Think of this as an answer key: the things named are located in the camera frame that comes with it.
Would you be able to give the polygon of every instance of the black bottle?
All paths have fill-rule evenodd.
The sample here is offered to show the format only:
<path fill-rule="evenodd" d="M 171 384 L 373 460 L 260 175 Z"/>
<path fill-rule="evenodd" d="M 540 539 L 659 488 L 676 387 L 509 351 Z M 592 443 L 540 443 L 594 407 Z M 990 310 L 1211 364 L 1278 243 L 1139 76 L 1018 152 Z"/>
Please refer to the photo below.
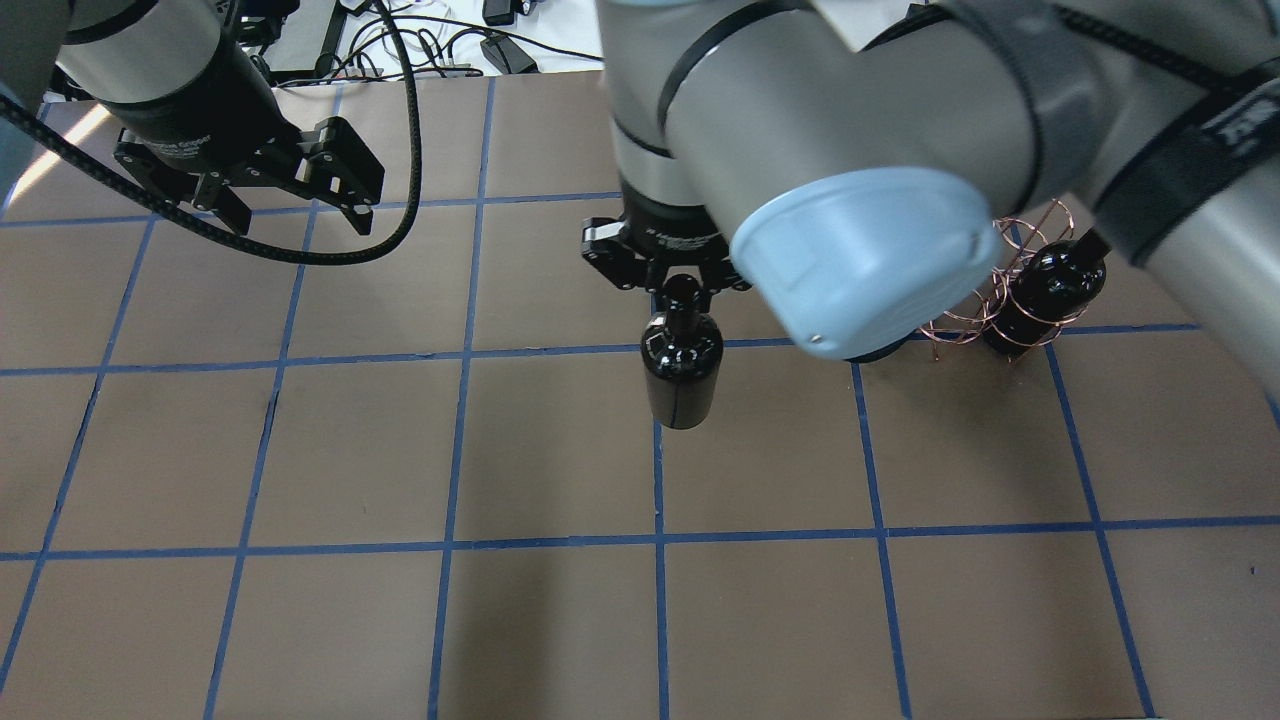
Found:
<path fill-rule="evenodd" d="M 982 338 L 1001 355 L 1020 357 L 1053 331 L 1053 323 L 1071 316 L 1102 292 L 1107 278 L 1102 259 L 1110 251 L 1096 231 L 1080 240 L 1046 245 L 1010 284 L 1009 301 Z"/>
<path fill-rule="evenodd" d="M 649 409 L 655 420 L 676 430 L 707 419 L 724 356 L 716 320 L 701 311 L 703 293 L 692 275 L 673 275 L 659 299 L 666 310 L 653 316 L 640 338 Z"/>

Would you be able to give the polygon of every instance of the grid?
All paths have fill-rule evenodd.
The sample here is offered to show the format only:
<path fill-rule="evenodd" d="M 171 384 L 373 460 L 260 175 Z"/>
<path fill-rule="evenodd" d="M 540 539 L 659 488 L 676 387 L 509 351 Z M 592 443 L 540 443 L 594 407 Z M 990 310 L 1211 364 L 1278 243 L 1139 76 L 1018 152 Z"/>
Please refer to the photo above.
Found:
<path fill-rule="evenodd" d="M 119 309 L 115 315 L 115 322 L 111 328 L 110 340 L 108 341 L 106 347 L 102 352 L 100 364 L 97 364 L 96 366 L 0 369 L 0 378 L 40 377 L 40 375 L 95 377 L 93 392 L 90 396 L 88 405 L 84 410 L 84 415 L 79 425 L 79 430 L 76 436 L 74 446 L 67 462 L 67 470 L 63 475 L 61 484 L 58 491 L 56 505 L 49 519 L 47 529 L 45 530 L 44 543 L 41 546 L 41 550 L 35 552 L 0 553 L 0 562 L 15 562 L 15 561 L 33 562 L 31 579 L 27 584 L 27 589 L 23 596 L 18 620 L 13 628 L 9 643 L 6 646 L 3 665 L 0 665 L 0 692 L 4 691 L 4 684 L 8 679 L 10 667 L 14 661 L 14 656 L 22 642 L 23 628 L 26 624 L 28 611 L 38 592 L 41 574 L 44 573 L 44 569 L 47 566 L 49 562 L 58 562 L 64 560 L 233 557 L 236 560 L 234 570 L 232 574 L 232 582 L 227 596 L 225 612 L 223 616 L 221 629 L 219 633 L 218 651 L 214 660 L 214 669 L 209 684 L 207 698 L 204 711 L 204 716 L 207 720 L 214 716 L 214 710 L 218 701 L 218 691 L 221 678 L 223 662 L 227 652 L 230 630 L 234 624 L 239 584 L 243 577 L 244 561 L 247 557 L 394 553 L 394 552 L 429 551 L 429 552 L 439 552 L 442 559 L 440 582 L 439 582 L 439 592 L 436 600 L 434 643 L 431 651 L 431 671 L 430 671 L 430 678 L 424 679 L 425 692 L 429 694 L 429 717 L 434 720 L 439 715 L 440 669 L 443 665 L 444 653 L 447 652 L 448 647 L 445 620 L 449 610 L 449 577 L 451 577 L 451 568 L 454 552 L 540 548 L 540 547 L 652 546 L 655 559 L 654 583 L 657 593 L 657 616 L 654 619 L 657 624 L 657 657 L 654 659 L 654 661 L 657 662 L 657 669 L 658 669 L 658 687 L 655 688 L 655 692 L 658 696 L 659 716 L 662 720 L 668 720 L 671 717 L 671 694 L 668 687 L 669 671 L 668 671 L 668 643 L 667 643 L 667 562 L 666 562 L 668 546 L 684 544 L 684 543 L 724 543 L 724 542 L 751 543 L 751 542 L 812 541 L 812 539 L 874 539 L 879 560 L 881 583 L 882 583 L 884 607 L 886 607 L 886 629 L 890 637 L 890 646 L 892 650 L 892 664 L 897 683 L 897 696 L 902 716 L 910 719 L 913 716 L 911 694 L 909 687 L 910 657 L 906 656 L 902 647 L 900 618 L 897 612 L 897 602 L 895 598 L 895 588 L 893 588 L 891 548 L 888 541 L 891 538 L 911 538 L 911 537 L 1011 536 L 1011 534 L 1033 534 L 1033 533 L 1092 533 L 1097 541 L 1098 552 L 1102 560 L 1102 566 L 1106 573 L 1107 584 L 1114 602 L 1119 628 L 1123 634 L 1124 647 L 1133 673 L 1133 682 L 1137 688 L 1138 697 L 1140 700 L 1144 714 L 1147 716 L 1156 715 L 1157 708 L 1153 702 L 1152 693 L 1147 687 L 1147 682 L 1143 674 L 1143 665 L 1139 657 L 1139 648 L 1135 643 L 1134 634 L 1130 628 L 1124 601 L 1124 593 L 1121 589 L 1121 578 L 1116 571 L 1116 566 L 1111 556 L 1107 533 L 1112 530 L 1144 530 L 1144 529 L 1169 529 L 1169 528 L 1226 528 L 1226 527 L 1280 525 L 1280 515 L 1238 515 L 1238 516 L 1219 516 L 1219 518 L 1174 518 L 1174 519 L 1167 519 L 1167 518 L 1166 519 L 1105 519 L 1098 509 L 1098 502 L 1094 496 L 1093 484 L 1089 477 L 1088 461 L 1084 450 L 1082 447 L 1079 433 L 1075 425 L 1075 419 L 1071 411 L 1071 401 L 1069 397 L 1068 387 L 1062 378 L 1062 372 L 1059 365 L 1057 354 L 1055 352 L 1052 346 L 1047 348 L 1050 370 L 1052 374 L 1055 389 L 1057 392 L 1059 404 L 1061 406 L 1062 423 L 1066 428 L 1066 433 L 1070 439 L 1071 452 L 1075 459 L 1080 487 L 1087 501 L 1088 514 L 1089 514 L 1088 521 L 931 525 L 931 527 L 887 525 L 884 521 L 884 514 L 881 503 L 879 487 L 877 480 L 877 464 L 874 457 L 874 443 L 872 442 L 873 439 L 872 425 L 869 420 L 874 409 L 869 407 L 864 392 L 864 382 L 860 369 L 858 366 L 852 366 L 851 379 L 852 379 L 854 397 L 850 398 L 850 401 L 856 405 L 858 425 L 861 439 L 861 447 L 864 451 L 863 454 L 864 454 L 864 462 L 868 478 L 867 492 L 869 495 L 870 507 L 872 507 L 872 518 L 873 518 L 872 527 L 814 528 L 814 529 L 796 529 L 796 530 L 685 532 L 685 533 L 667 532 L 664 527 L 663 429 L 660 428 L 660 425 L 655 423 L 653 425 L 653 500 L 654 500 L 655 512 L 654 512 L 654 527 L 652 533 L 570 536 L 570 537 L 529 537 L 529 538 L 515 538 L 515 539 L 471 539 L 471 541 L 457 539 L 454 537 L 454 528 L 457 519 L 462 448 L 466 432 L 466 407 L 467 407 L 468 382 L 471 374 L 471 361 L 474 359 L 489 359 L 489 357 L 627 354 L 627 352 L 635 352 L 639 348 L 637 345 L 564 346 L 564 347 L 511 348 L 511 350 L 472 348 L 479 268 L 483 252 L 481 231 L 483 231 L 485 208 L 495 204 L 557 202 L 557 201 L 570 201 L 570 200 L 618 197 L 618 193 L 616 192 L 488 197 L 486 181 L 489 172 L 490 137 L 493 132 L 494 92 L 495 92 L 495 81 L 490 78 L 488 81 L 488 95 L 486 95 L 485 120 L 484 120 L 484 141 L 481 150 L 480 179 L 479 179 L 479 187 L 476 188 L 476 196 L 471 199 L 458 199 L 458 200 L 424 201 L 420 204 L 424 208 L 426 206 L 475 208 L 475 229 L 474 229 L 472 249 L 471 249 L 471 279 L 470 279 L 468 297 L 467 297 L 466 332 L 465 332 L 463 348 L 461 352 L 291 357 L 288 350 L 293 332 L 293 322 L 297 314 L 298 300 L 306 277 L 306 268 L 298 266 L 293 281 L 293 291 L 289 300 L 288 314 L 285 316 L 280 348 L 275 359 L 264 359 L 259 361 L 242 361 L 242 363 L 220 363 L 220 364 L 172 364 L 172 365 L 113 364 L 111 363 L 113 351 L 115 348 L 120 328 L 124 324 L 133 288 L 136 286 L 138 273 L 142 268 L 142 263 L 146 256 L 147 247 L 150 245 L 157 218 L 140 215 L 140 217 L 105 218 L 105 219 L 100 218 L 100 219 L 70 219 L 70 220 L 0 222 L 0 227 L 5 228 L 101 224 L 101 223 L 122 223 L 122 222 L 146 223 L 143 237 L 141 245 L 138 246 L 138 251 L 133 261 L 128 283 L 125 286 L 123 297 L 120 299 Z M 342 104 L 342 90 L 339 88 L 334 99 L 333 114 L 338 114 L 340 104 Z M 383 206 L 397 208 L 403 205 L 404 205 L 403 202 L 399 204 L 388 202 L 384 204 Z M 307 208 L 264 210 L 260 211 L 260 214 L 306 213 L 307 231 L 306 231 L 306 238 L 303 241 L 303 249 L 307 249 L 310 247 L 311 234 L 312 231 L 315 229 L 317 214 L 328 211 L 333 210 L 329 208 L 321 208 L 319 206 L 319 204 L 312 201 L 311 205 Z M 1143 327 L 1103 325 L 1103 327 L 1070 327 L 1065 329 L 1064 336 L 1069 337 L 1076 334 L 1184 333 L 1184 332 L 1197 332 L 1197 331 L 1198 328 L 1193 324 L 1151 324 Z M 924 338 L 916 336 L 914 340 L 923 341 Z M 777 347 L 777 346 L 791 345 L 791 342 L 787 338 L 763 338 L 763 340 L 732 340 L 728 341 L 727 345 L 730 347 Z M 285 372 L 289 368 L 294 366 L 338 365 L 338 364 L 352 364 L 352 363 L 420 363 L 420 361 L 434 361 L 434 360 L 461 361 L 461 375 L 458 380 L 458 402 L 454 416 L 453 451 L 452 451 L 451 473 L 449 473 L 449 493 L 448 493 L 444 539 L 438 542 L 390 542 L 390 543 L 346 543 L 346 544 L 298 544 L 298 546 L 251 544 L 250 534 L 253 527 L 256 500 L 259 495 L 260 483 L 262 479 L 268 450 L 270 446 L 271 430 L 275 420 L 276 401 L 279 398 Z M 238 544 L 228 547 L 169 547 L 169 548 L 136 548 L 136 550 L 133 548 L 52 550 L 51 547 L 52 539 L 58 530 L 60 512 L 67 500 L 68 492 L 72 487 L 72 483 L 74 480 L 77 462 L 79 459 L 81 448 L 83 446 L 86 432 L 93 418 L 99 391 L 101 389 L 102 382 L 108 375 L 136 374 L 136 373 L 197 373 L 197 372 L 212 373 L 212 372 L 230 372 L 230 370 L 244 370 L 244 369 L 274 369 L 275 375 L 271 389 L 271 400 L 268 405 L 266 415 L 262 421 L 261 439 L 257 447 L 248 502 L 244 509 L 244 519 Z M 1280 405 L 1277 405 L 1271 398 L 1268 398 L 1268 405 L 1272 415 L 1275 416 L 1276 425 L 1280 427 Z"/>

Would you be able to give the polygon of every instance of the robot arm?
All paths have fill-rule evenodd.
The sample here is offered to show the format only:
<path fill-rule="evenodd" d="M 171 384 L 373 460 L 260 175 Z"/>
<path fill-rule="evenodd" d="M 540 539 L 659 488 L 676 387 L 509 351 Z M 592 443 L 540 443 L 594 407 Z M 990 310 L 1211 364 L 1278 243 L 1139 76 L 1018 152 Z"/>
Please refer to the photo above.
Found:
<path fill-rule="evenodd" d="M 342 118 L 306 132 L 289 123 L 206 0 L 38 5 L 0 0 L 0 87 L 10 100 L 33 106 L 56 56 L 124 124 L 115 158 L 151 196 L 207 210 L 243 236 L 251 211 L 233 188 L 279 187 L 338 208 L 369 234 L 381 164 Z M 26 159 L 9 155 L 0 181 Z"/>
<path fill-rule="evenodd" d="M 584 250 L 636 251 L 659 304 L 727 247 L 797 346 L 873 352 L 986 278 L 992 217 L 1074 190 L 1280 393 L 1265 4 L 943 0 L 861 53 L 806 0 L 598 10 L 626 214 Z"/>

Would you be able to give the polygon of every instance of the black strap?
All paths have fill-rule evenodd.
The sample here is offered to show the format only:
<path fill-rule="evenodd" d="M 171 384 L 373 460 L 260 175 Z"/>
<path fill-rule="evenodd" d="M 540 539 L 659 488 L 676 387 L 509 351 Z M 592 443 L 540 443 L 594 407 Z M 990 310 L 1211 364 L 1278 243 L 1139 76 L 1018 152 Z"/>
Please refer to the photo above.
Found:
<path fill-rule="evenodd" d="M 1134 265 L 1211 197 L 1280 152 L 1280 59 L 1253 68 L 1183 113 L 1102 192 L 1097 225 Z"/>
<path fill-rule="evenodd" d="M 658 155 L 659 158 L 672 158 L 671 150 L 667 150 L 666 147 L 659 147 L 652 142 L 645 142 L 644 140 L 640 138 L 639 135 L 631 132 L 627 128 L 627 126 L 622 124 L 622 122 L 618 120 L 617 115 L 613 115 L 613 124 L 618 128 L 618 132 L 622 133 L 622 137 L 630 140 L 636 147 L 640 147 L 646 152 Z"/>
<path fill-rule="evenodd" d="M 128 8 L 120 10 L 119 13 L 106 18 L 105 20 L 92 24 L 88 27 L 82 27 L 79 29 L 73 29 L 67 32 L 67 37 L 63 38 L 64 45 L 87 45 L 90 42 L 97 42 L 105 37 L 111 37 L 113 35 L 120 32 L 122 29 L 132 26 L 133 23 L 141 20 L 143 15 L 151 12 L 159 4 L 159 0 L 134 0 Z"/>
<path fill-rule="evenodd" d="M 667 76 L 667 82 L 662 86 L 662 94 L 658 96 L 658 127 L 666 132 L 667 111 L 671 109 L 671 101 L 676 97 L 676 91 L 680 90 L 681 83 L 685 82 L 689 73 L 708 53 L 714 50 L 721 42 L 728 40 L 735 32 L 764 18 L 791 10 L 814 12 L 809 0 L 764 0 L 763 3 L 751 3 L 730 13 L 694 41 L 689 46 L 689 50 L 685 50 L 685 54 L 676 60 L 671 74 Z"/>

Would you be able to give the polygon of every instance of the wire cage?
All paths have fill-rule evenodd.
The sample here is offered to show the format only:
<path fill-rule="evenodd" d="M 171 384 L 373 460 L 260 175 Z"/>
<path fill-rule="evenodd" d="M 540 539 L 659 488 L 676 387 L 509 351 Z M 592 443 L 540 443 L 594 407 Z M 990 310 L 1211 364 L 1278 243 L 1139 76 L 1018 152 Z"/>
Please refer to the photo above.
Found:
<path fill-rule="evenodd" d="M 1075 240 L 1075 218 L 1065 202 L 1055 197 L 1034 223 L 1021 218 L 1000 218 L 995 220 L 995 225 L 1005 245 L 1009 246 L 1007 260 L 1002 265 L 992 268 L 991 277 L 973 291 L 973 299 L 969 302 L 947 310 L 940 318 L 919 328 L 920 334 L 929 338 L 934 360 L 942 359 L 942 346 L 969 345 L 980 338 L 988 328 L 1014 345 L 1028 348 L 1042 347 L 1053 342 L 1062 328 L 1084 314 L 1084 309 L 1082 309 L 1061 320 L 1042 320 L 1019 305 L 1010 292 L 1014 281 L 1036 256 L 1036 252 L 1051 242 Z M 995 325 L 996 316 L 1006 305 L 1012 305 L 1027 318 L 1052 325 L 1053 329 L 1032 345 L 1010 338 Z"/>

